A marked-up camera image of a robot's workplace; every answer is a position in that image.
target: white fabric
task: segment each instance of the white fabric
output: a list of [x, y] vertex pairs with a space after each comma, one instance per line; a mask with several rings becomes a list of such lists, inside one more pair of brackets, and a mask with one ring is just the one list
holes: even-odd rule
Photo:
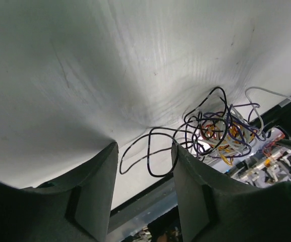
[[[291, 95], [291, 1], [0, 0], [0, 180], [38, 185], [111, 140], [122, 154], [216, 85], [235, 104], [249, 86]], [[261, 113], [283, 100], [250, 97]], [[152, 159], [157, 173], [168, 154]], [[117, 175], [112, 207], [155, 181], [144, 162]]]

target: tangled wires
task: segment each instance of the tangled wires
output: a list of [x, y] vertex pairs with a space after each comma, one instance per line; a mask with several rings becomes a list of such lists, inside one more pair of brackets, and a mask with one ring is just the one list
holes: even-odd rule
[[270, 143], [266, 144], [263, 149], [262, 149], [262, 152], [263, 154], [266, 156], [266, 157], [271, 157], [272, 156], [272, 149], [274, 146], [277, 146], [276, 145], [276, 142], [281, 140], [281, 139], [284, 139], [285, 138], [285, 135], [284, 134], [281, 134], [280, 136], [278, 136], [275, 140], [271, 141]]
[[[177, 129], [166, 127], [154, 127], [148, 134], [145, 134], [136, 139], [123, 153], [120, 162], [120, 174], [127, 173], [134, 165], [139, 163], [143, 159], [147, 159], [147, 169], [153, 177], [164, 177], [171, 174], [177, 164], [179, 157], [179, 148], [177, 146], [176, 158], [173, 161], [172, 168], [166, 174], [154, 174], [150, 167], [150, 156], [170, 150], [171, 147], [161, 149], [151, 153], [151, 138], [154, 135], [167, 136], [172, 139], [173, 144], [177, 144], [177, 140], [185, 149], [193, 154], [198, 161], [210, 163], [216, 159], [222, 159], [226, 164], [232, 165], [233, 159], [237, 157], [244, 157], [251, 153], [252, 147], [257, 143], [257, 140], [265, 141], [266, 136], [263, 132], [263, 120], [256, 108], [259, 108], [258, 103], [253, 103], [247, 95], [247, 91], [250, 89], [261, 89], [272, 94], [284, 96], [279, 93], [275, 93], [259, 87], [250, 87], [245, 91], [246, 97], [250, 103], [242, 105], [228, 106], [225, 91], [221, 87], [215, 87], [210, 91], [208, 96], [193, 110], [188, 112], [183, 118], [183, 124]], [[222, 92], [222, 97], [219, 99], [223, 103], [223, 111], [206, 112], [203, 113], [200, 107], [209, 99], [211, 94], [216, 90]], [[244, 119], [243, 116], [237, 111], [238, 107], [251, 106], [252, 110], [248, 116], [248, 119]], [[257, 117], [261, 121], [261, 128], [251, 126], [249, 124], [251, 114], [255, 112]], [[172, 135], [159, 132], [160, 130], [171, 131]], [[140, 140], [148, 138], [147, 154], [137, 161], [135, 161], [127, 170], [122, 171], [123, 159], [126, 153]]]

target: white wire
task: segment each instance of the white wire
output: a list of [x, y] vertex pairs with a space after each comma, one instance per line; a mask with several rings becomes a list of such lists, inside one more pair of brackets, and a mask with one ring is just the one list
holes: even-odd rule
[[[251, 148], [253, 148], [256, 144], [257, 144], [257, 136], [259, 136], [264, 128], [264, 122], [263, 119], [261, 117], [261, 115], [258, 113], [255, 105], [253, 104], [253, 101], [250, 99], [250, 97], [248, 96], [247, 92], [251, 89], [259, 89], [274, 95], [278, 95], [278, 96], [282, 96], [285, 98], [288, 98], [289, 100], [291, 100], [291, 97], [277, 93], [277, 92], [273, 92], [270, 90], [267, 90], [265, 88], [261, 88], [261, 87], [249, 87], [245, 90], [245, 95], [247, 97], [247, 99], [249, 100], [249, 102], [252, 104], [252, 108], [255, 111], [258, 119], [261, 122], [261, 128], [258, 130], [257, 133], [253, 134], [251, 130], [243, 127], [242, 125], [240, 125], [240, 123], [244, 123], [249, 125], [249, 123], [244, 119], [244, 117], [241, 115], [241, 113], [234, 107], [231, 108], [231, 114], [236, 117], [240, 122], [237, 125], [236, 122], [234, 122], [233, 126], [236, 126], [236, 128], [238, 129], [238, 132], [236, 131], [236, 133], [241, 133], [243, 136], [241, 136], [240, 138], [236, 138], [236, 139], [240, 139], [243, 140], [243, 142], [238, 142], [236, 139], [232, 138], [232, 136], [226, 134], [225, 139], [221, 142], [221, 144], [219, 144], [219, 147], [225, 147], [227, 146], [227, 148], [222, 148], [222, 149], [216, 149], [213, 153], [211, 153], [210, 155], [206, 155], [206, 160], [204, 161], [205, 163], [211, 163], [214, 160], [216, 160], [215, 157], [222, 157], [222, 156], [227, 156], [227, 157], [232, 157], [232, 156], [236, 156], [238, 154], [247, 154], [250, 150], [250, 148], [246, 145], [249, 144]], [[201, 121], [200, 122], [202, 124], [202, 126], [210, 126], [213, 125], [214, 126], [214, 130], [220, 130], [220, 131], [225, 131], [226, 130], [226, 124], [225, 122], [216, 122], [214, 123], [213, 121]], [[219, 141], [220, 141], [221, 137], [219, 135], [214, 135], [213, 137], [211, 137], [210, 139], [200, 139], [200, 143], [206, 143], [208, 145], [211, 145], [212, 147], [216, 146]]]
[[[259, 90], [262, 90], [262, 91], [265, 91], [265, 92], [268, 92], [268, 93], [271, 93], [271, 94], [274, 94], [274, 95], [278, 95], [278, 96], [281, 96], [281, 97], [285, 97], [285, 98], [291, 100], [291, 97], [289, 97], [289, 96], [283, 95], [283, 94], [281, 94], [281, 93], [273, 92], [273, 91], [270, 91], [270, 90], [265, 89], [265, 88], [262, 88], [262, 87], [249, 87], [249, 88], [247, 88], [247, 89], [245, 90], [245, 96], [247, 97], [247, 99], [248, 99], [248, 101], [249, 101], [250, 103], [253, 103], [253, 101], [252, 101], [252, 100], [250, 99], [250, 97], [248, 96], [247, 91], [248, 91], [248, 90], [251, 90], [251, 89], [259, 89]], [[253, 110], [254, 110], [254, 112], [256, 113], [258, 119], [259, 119], [260, 122], [261, 122], [261, 128], [259, 129], [259, 131], [258, 131], [258, 133], [257, 133], [258, 135], [260, 135], [260, 134], [262, 133], [263, 129], [264, 129], [264, 122], [263, 122], [263, 119], [262, 119], [261, 115], [258, 113], [257, 109], [255, 108], [255, 106], [252, 105], [252, 107], [253, 107]]]

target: wire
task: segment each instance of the wire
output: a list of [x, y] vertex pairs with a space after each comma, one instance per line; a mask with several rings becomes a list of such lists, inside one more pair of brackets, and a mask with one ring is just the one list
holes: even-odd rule
[[266, 144], [263, 148], [262, 148], [262, 152], [265, 156], [267, 157], [271, 157], [272, 156], [272, 150], [273, 150], [273, 147], [274, 146], [278, 146], [276, 145], [276, 142], [281, 140], [281, 139], [284, 139], [285, 138], [285, 135], [284, 134], [281, 134], [279, 137], [277, 137], [276, 139], [274, 139], [272, 142]]
[[[291, 100], [291, 97], [289, 97], [289, 96], [286, 96], [286, 95], [283, 95], [283, 94], [280, 94], [280, 93], [277, 93], [277, 92], [273, 92], [273, 91], [270, 91], [270, 90], [265, 89], [265, 88], [261, 88], [261, 87], [249, 87], [249, 88], [247, 88], [247, 89], [245, 90], [245, 96], [247, 97], [247, 99], [249, 100], [249, 102], [250, 102], [251, 104], [253, 103], [253, 101], [250, 99], [250, 97], [249, 97], [248, 94], [247, 94], [247, 92], [248, 92], [249, 90], [251, 90], [251, 89], [259, 89], [259, 90], [262, 90], [262, 91], [265, 91], [265, 92], [268, 92], [268, 93], [271, 93], [271, 94], [274, 94], [274, 95], [278, 95], [278, 96], [281, 96], [281, 97], [285, 97], [285, 98]], [[263, 122], [263, 119], [262, 119], [261, 115], [260, 115], [260, 114], [258, 113], [258, 111], [256, 110], [256, 107], [253, 106], [253, 105], [252, 105], [252, 107], [253, 107], [253, 110], [254, 110], [254, 112], [256, 113], [258, 119], [259, 119], [260, 122], [261, 122], [261, 128], [260, 128], [260, 130], [259, 130], [259, 132], [258, 132], [258, 134], [261, 134], [262, 131], [263, 131], [263, 129], [264, 129], [264, 122]]]
[[[178, 143], [193, 154], [199, 162], [211, 163], [214, 160], [221, 159], [227, 165], [232, 166], [234, 158], [244, 157], [252, 152], [252, 148], [257, 144], [257, 141], [265, 141], [266, 135], [263, 132], [264, 123], [262, 117], [257, 111], [260, 107], [258, 103], [254, 103], [247, 91], [250, 89], [260, 89], [275, 95], [283, 96], [291, 100], [291, 97], [269, 91], [260, 87], [249, 87], [245, 90], [245, 95], [249, 101], [246, 104], [239, 104], [230, 106], [227, 103], [227, 97], [225, 91], [221, 87], [213, 88], [209, 94], [203, 99], [203, 101], [190, 112], [186, 113], [183, 117], [183, 124], [177, 129], [167, 127], [153, 127], [148, 134], [142, 135], [136, 139], [123, 153], [120, 161], [120, 174], [126, 174], [130, 169], [143, 159], [147, 160], [147, 169], [153, 177], [164, 177], [173, 172], [177, 165], [179, 158], [179, 146]], [[217, 112], [205, 112], [200, 109], [202, 105], [216, 92], [221, 91], [222, 97], [219, 97], [223, 104], [223, 111]], [[252, 110], [248, 115], [248, 119], [245, 119], [237, 110], [239, 107], [251, 106]], [[252, 113], [255, 112], [257, 117], [261, 121], [261, 128], [250, 125], [249, 121]], [[176, 145], [176, 157], [172, 163], [171, 169], [166, 174], [155, 174], [151, 170], [150, 156], [164, 152], [171, 149], [171, 146], [151, 152], [151, 139], [155, 135], [161, 135], [169, 137], [172, 140], [172, 144]], [[140, 140], [148, 139], [147, 154], [134, 163], [132, 163], [126, 170], [123, 171], [123, 160], [128, 151]]]

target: purple wire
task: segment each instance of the purple wire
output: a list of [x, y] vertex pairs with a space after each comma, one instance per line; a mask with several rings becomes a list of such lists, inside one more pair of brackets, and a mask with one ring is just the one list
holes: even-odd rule
[[254, 111], [254, 109], [252, 108], [252, 110], [250, 111], [250, 114], [248, 115], [248, 122], [250, 122], [250, 120], [251, 120], [251, 115], [252, 115], [253, 111]]
[[219, 115], [219, 113], [223, 113], [223, 112], [206, 112], [206, 113], [204, 113], [204, 117], [205, 118], [211, 118], [214, 115], [217, 116], [217, 117], [221, 117], [221, 115]]
[[242, 121], [240, 121], [240, 120], [239, 120], [238, 118], [236, 118], [235, 116], [233, 116], [233, 119], [235, 119], [236, 122], [237, 122], [239, 125], [243, 126], [245, 129], [247, 129], [247, 130], [249, 130], [251, 133], [253, 133], [259, 141], [265, 141], [265, 140], [266, 140], [266, 138], [265, 138], [265, 133], [264, 133], [264, 132], [261, 133], [262, 136], [263, 136], [263, 138], [261, 138], [259, 135], [257, 135], [257, 132], [256, 132], [256, 131], [259, 130], [257, 127], [247, 125], [247, 124], [243, 123]]
[[258, 103], [252, 102], [252, 103], [246, 103], [246, 104], [241, 104], [241, 105], [233, 105], [233, 107], [245, 107], [245, 106], [252, 106], [255, 105], [256, 107], [261, 107]]
[[248, 152], [246, 153], [246, 154], [238, 154], [238, 155], [234, 155], [234, 156], [232, 156], [233, 158], [240, 158], [240, 157], [244, 157], [244, 156], [247, 156], [247, 155], [249, 155], [251, 152], [252, 152], [252, 147], [249, 145], [248, 146]]
[[[228, 123], [229, 117], [232, 116], [232, 114], [230, 113], [232, 107], [233, 107], [233, 105], [231, 104], [231, 105], [229, 106], [229, 109], [228, 109], [228, 114], [227, 114], [227, 118], [226, 118], [226, 119], [227, 119], [227, 123]], [[228, 135], [231, 136], [235, 141], [238, 141], [238, 142], [240, 142], [241, 144], [248, 146], [249, 144], [245, 143], [245, 139], [244, 139], [244, 136], [243, 136], [243, 134], [242, 134], [242, 131], [241, 131], [240, 129], [238, 129], [238, 127], [237, 127], [236, 125], [232, 124], [232, 126], [235, 127], [235, 129], [237, 130], [237, 132], [240, 134], [240, 137], [242, 138], [242, 140], [239, 140], [239, 139], [235, 138], [235, 137], [231, 134], [230, 130], [228, 130]]]

